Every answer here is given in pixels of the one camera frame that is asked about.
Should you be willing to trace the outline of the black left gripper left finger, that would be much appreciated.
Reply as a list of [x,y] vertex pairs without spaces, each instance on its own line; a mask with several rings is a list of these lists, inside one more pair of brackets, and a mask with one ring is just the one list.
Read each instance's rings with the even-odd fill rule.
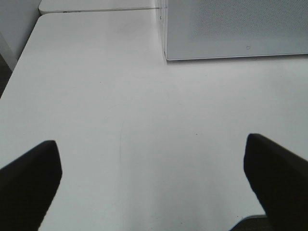
[[62,166],[55,141],[44,141],[0,170],[0,229],[37,231],[56,195]]

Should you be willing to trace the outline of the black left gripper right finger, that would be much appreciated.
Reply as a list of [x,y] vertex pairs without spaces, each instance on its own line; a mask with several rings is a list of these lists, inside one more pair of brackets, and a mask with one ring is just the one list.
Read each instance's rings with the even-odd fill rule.
[[244,172],[275,231],[308,229],[308,162],[269,138],[248,135]]

